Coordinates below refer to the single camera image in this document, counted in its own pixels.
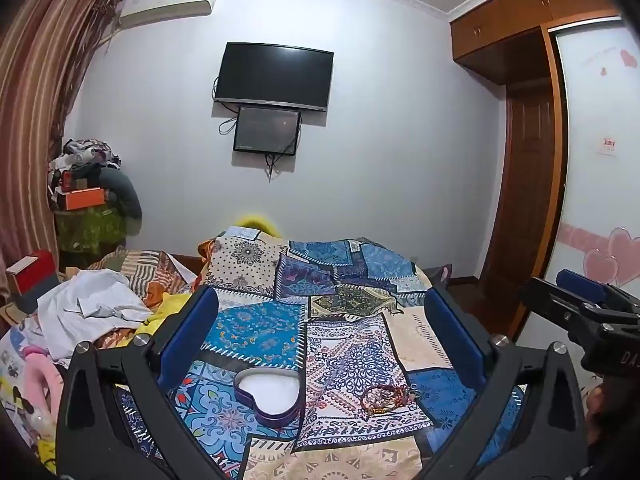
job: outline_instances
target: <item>orange box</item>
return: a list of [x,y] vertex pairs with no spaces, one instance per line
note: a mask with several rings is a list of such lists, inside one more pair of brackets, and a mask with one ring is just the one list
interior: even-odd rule
[[104,190],[101,187],[79,189],[66,194],[64,197],[65,210],[67,211],[104,204]]

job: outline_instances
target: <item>sliding door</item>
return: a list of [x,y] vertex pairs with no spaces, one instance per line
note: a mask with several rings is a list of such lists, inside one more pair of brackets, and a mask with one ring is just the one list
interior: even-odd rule
[[[571,269],[640,296],[640,49],[622,22],[555,33],[564,76],[568,165],[545,279]],[[546,348],[566,332],[532,314],[518,344]],[[570,345],[578,382],[582,350]]]

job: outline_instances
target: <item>wooden floor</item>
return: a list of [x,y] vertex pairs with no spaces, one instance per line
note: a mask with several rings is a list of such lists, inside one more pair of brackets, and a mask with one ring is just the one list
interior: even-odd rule
[[487,305],[489,300],[477,283],[449,285],[447,291],[462,310],[478,318],[489,334],[504,333],[506,313]]

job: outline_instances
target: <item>metal bolt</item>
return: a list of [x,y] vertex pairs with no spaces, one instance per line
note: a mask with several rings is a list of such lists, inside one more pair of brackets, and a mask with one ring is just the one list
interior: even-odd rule
[[554,352],[557,354],[566,354],[566,345],[559,341],[553,343]]
[[89,351],[90,346],[91,346],[91,343],[89,343],[88,341],[81,341],[76,345],[76,351],[79,354],[85,354]]
[[137,334],[133,336],[133,344],[135,346],[145,346],[149,343],[151,336],[149,334]]
[[491,336],[491,342],[497,347],[502,348],[509,344],[509,338],[502,334],[495,334]]

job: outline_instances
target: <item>black cable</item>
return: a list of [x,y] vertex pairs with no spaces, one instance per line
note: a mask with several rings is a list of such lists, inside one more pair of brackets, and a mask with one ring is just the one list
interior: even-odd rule
[[[213,81],[213,88],[211,89],[211,98],[213,99],[214,102],[216,101],[216,89],[218,88],[218,79],[220,79],[220,76],[215,78],[215,80]],[[227,134],[231,133],[231,131],[236,126],[236,121],[238,120],[239,111],[238,110],[233,110],[233,108],[229,108],[227,105],[225,105],[222,102],[220,104],[223,105],[223,107],[225,107],[231,113],[236,114],[235,117],[232,117],[232,118],[224,121],[222,124],[220,124],[220,126],[218,126],[218,133],[220,135],[227,135]],[[229,127],[229,129],[223,130],[222,126],[224,126],[225,124],[229,124],[229,123],[232,123],[231,126]]]
[[275,153],[265,153],[264,154],[264,162],[267,165],[267,169],[269,170],[269,182],[271,181],[271,175],[273,174],[273,167],[278,163],[278,161],[282,158],[283,155],[287,153],[289,148],[293,145],[294,142],[300,142],[300,130],[302,129],[302,118],[298,123],[298,130],[296,131],[296,136],[292,139],[292,141],[287,145],[287,147],[278,155],[276,158]]

